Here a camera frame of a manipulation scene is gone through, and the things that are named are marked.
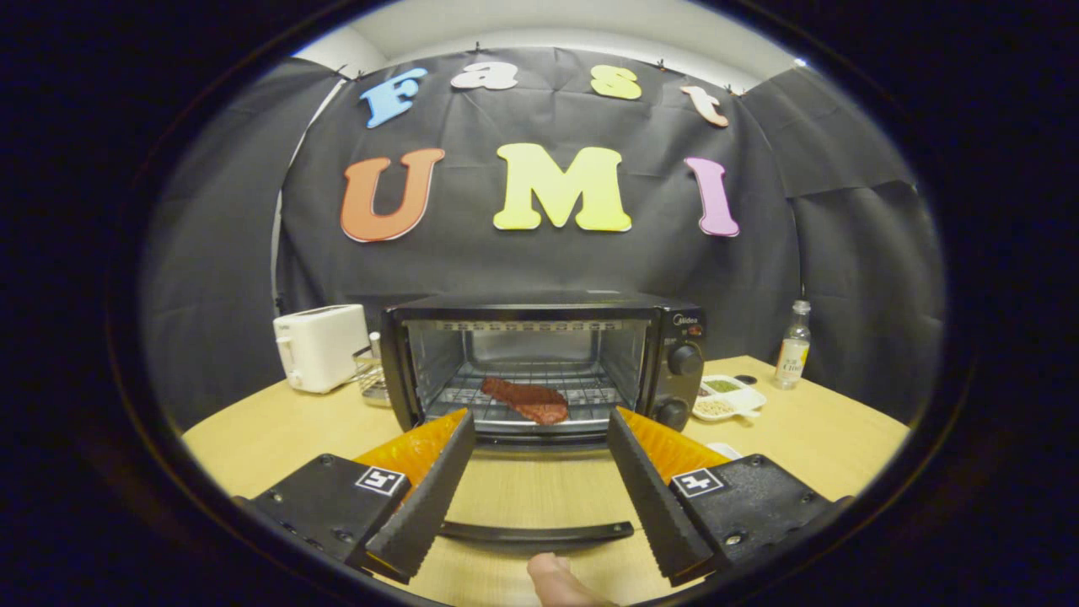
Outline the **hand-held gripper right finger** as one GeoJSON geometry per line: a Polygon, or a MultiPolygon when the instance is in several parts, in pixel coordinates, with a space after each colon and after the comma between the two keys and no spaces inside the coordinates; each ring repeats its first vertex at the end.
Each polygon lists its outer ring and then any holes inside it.
{"type": "Polygon", "coordinates": [[[763,454],[732,459],[617,406],[606,444],[658,569],[674,587],[770,560],[846,506],[763,454]]]}

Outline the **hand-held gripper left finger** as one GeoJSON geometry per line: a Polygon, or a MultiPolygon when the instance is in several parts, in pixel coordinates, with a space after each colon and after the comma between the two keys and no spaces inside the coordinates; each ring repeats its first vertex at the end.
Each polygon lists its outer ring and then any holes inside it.
{"type": "Polygon", "coordinates": [[[474,417],[457,410],[354,459],[317,454],[233,501],[320,556],[406,584],[442,530],[474,446],[474,417]]]}

